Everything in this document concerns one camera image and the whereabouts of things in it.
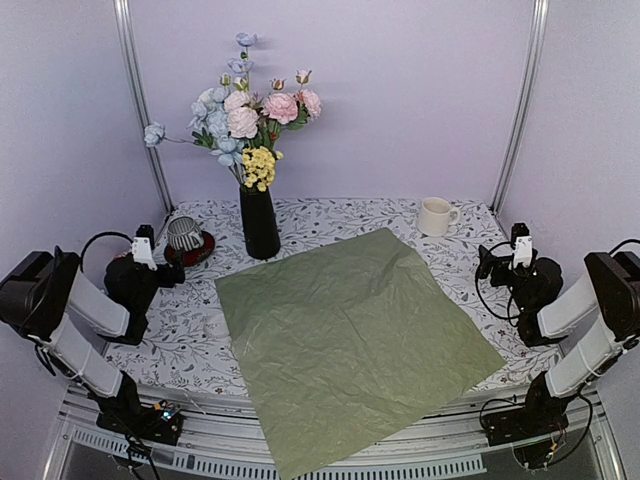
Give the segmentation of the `yellow daisy sprig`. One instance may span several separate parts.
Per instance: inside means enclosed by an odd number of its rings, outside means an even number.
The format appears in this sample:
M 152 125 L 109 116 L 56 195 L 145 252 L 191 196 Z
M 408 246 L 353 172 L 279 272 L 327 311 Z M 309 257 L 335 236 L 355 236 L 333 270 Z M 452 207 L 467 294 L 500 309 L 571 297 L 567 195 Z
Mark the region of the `yellow daisy sprig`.
M 276 163 L 283 158 L 282 152 L 264 146 L 245 148 L 241 156 L 241 185 L 249 191 L 266 192 L 275 180 Z

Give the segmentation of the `light blue hydrangea stem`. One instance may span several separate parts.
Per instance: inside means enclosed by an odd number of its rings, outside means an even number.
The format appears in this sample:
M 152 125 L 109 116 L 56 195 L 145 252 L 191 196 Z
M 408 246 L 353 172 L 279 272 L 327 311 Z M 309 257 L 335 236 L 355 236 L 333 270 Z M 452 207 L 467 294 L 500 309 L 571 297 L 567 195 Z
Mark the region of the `light blue hydrangea stem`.
M 192 145 L 206 150 L 241 183 L 239 161 L 243 143 L 231 136 L 224 101 L 231 91 L 227 86 L 209 88 L 191 104 L 192 119 L 187 126 L 190 138 L 170 138 L 165 126 L 157 121 L 144 128 L 143 140 L 149 149 L 162 143 Z

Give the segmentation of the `pale pink peony stem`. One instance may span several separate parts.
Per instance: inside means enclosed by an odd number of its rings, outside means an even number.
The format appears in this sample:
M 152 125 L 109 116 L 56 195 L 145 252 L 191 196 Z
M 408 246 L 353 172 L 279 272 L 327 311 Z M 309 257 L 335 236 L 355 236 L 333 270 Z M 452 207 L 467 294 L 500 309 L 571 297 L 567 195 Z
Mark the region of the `pale pink peony stem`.
M 267 137 L 261 132 L 261 98 L 249 90 L 245 76 L 231 80 L 231 93 L 223 101 L 223 109 L 232 138 L 245 140 L 251 148 L 266 145 Z

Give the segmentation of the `green and peach wrapping paper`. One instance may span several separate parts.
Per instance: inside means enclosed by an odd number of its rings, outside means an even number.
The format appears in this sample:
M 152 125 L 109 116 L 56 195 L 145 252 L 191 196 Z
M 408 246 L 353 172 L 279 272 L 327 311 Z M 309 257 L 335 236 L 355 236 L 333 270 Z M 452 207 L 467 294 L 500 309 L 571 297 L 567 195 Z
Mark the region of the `green and peach wrapping paper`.
M 216 291 L 285 479 L 407 428 L 504 365 L 387 228 L 219 278 Z

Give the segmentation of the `deep pink peony stem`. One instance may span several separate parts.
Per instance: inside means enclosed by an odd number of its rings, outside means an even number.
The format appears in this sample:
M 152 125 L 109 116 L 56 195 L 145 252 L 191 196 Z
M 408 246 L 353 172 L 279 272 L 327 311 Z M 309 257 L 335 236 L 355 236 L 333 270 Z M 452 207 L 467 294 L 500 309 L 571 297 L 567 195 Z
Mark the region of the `deep pink peony stem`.
M 261 100 L 261 132 L 267 137 L 265 147 L 274 151 L 283 131 L 299 131 L 322 113 L 322 102 L 308 85 L 311 70 L 297 70 L 292 91 L 269 93 Z

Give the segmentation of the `small blue flower stem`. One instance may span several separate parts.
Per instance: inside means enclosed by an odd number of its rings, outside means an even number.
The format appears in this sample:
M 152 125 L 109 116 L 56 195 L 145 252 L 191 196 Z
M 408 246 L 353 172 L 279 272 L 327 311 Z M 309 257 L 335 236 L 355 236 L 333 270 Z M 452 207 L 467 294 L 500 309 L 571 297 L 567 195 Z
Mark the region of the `small blue flower stem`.
M 254 61 L 251 59 L 250 50 L 258 43 L 258 35 L 253 33 L 239 32 L 234 40 L 240 51 L 236 58 L 227 62 L 228 67 L 235 74 L 234 86 L 239 91 L 250 91 L 250 74 L 254 68 Z

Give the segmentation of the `pink rose stem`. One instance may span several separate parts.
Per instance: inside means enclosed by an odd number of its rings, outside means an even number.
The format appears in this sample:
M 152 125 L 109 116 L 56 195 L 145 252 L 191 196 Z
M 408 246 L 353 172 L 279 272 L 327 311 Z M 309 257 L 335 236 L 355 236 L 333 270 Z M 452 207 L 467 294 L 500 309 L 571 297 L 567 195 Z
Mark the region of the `pink rose stem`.
M 285 88 L 285 79 L 272 79 L 270 81 L 270 88 L 273 92 L 281 92 Z

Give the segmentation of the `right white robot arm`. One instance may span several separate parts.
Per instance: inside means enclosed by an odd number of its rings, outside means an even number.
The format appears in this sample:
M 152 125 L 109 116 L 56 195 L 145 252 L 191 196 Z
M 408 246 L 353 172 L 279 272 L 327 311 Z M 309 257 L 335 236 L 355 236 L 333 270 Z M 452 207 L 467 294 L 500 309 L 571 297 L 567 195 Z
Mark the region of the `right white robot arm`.
M 524 435 L 539 435 L 554 422 L 555 405 L 578 396 L 638 343 L 639 258 L 632 250 L 638 243 L 625 239 L 609 251 L 587 254 L 583 273 L 569 287 L 560 265 L 539 256 L 528 236 L 503 242 L 507 254 L 479 248 L 474 281 L 508 291 L 499 319 L 528 347 L 570 343 L 556 364 L 532 380 L 528 406 L 516 421 Z

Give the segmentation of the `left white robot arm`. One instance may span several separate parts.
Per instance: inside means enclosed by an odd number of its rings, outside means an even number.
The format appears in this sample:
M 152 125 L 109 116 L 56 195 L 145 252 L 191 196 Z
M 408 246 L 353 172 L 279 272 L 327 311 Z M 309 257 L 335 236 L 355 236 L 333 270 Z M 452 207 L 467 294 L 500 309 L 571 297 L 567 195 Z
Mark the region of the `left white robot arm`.
M 96 339 L 136 346 L 161 288 L 184 280 L 172 265 L 151 267 L 131 254 L 112 261 L 101 290 L 74 252 L 33 251 L 1 280 L 1 321 L 43 348 L 99 399 L 113 401 L 111 419 L 128 434 L 148 426 L 135 382 L 98 351 Z

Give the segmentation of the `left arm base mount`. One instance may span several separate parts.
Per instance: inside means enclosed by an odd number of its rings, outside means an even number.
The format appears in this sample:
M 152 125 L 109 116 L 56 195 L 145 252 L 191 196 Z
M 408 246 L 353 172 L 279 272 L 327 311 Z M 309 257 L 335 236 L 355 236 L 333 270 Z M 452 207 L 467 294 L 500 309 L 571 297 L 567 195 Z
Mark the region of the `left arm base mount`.
M 144 406 L 137 384 L 128 374 L 122 374 L 120 387 L 114 396 L 90 393 L 89 398 L 99 407 L 98 427 L 136 440 L 177 445 L 184 423 L 179 407 L 167 400 Z

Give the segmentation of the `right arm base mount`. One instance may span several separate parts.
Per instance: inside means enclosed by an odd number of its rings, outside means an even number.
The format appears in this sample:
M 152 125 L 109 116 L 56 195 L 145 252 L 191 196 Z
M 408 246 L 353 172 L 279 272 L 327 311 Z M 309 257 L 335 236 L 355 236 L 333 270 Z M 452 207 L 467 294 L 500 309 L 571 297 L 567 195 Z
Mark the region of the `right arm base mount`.
M 488 414 L 481 412 L 480 426 L 490 446 L 558 433 L 558 440 L 548 439 L 515 448 L 514 456 L 521 466 L 540 469 L 551 463 L 569 426 L 566 409 L 570 401 L 551 395 L 543 372 L 532 381 L 522 406 Z

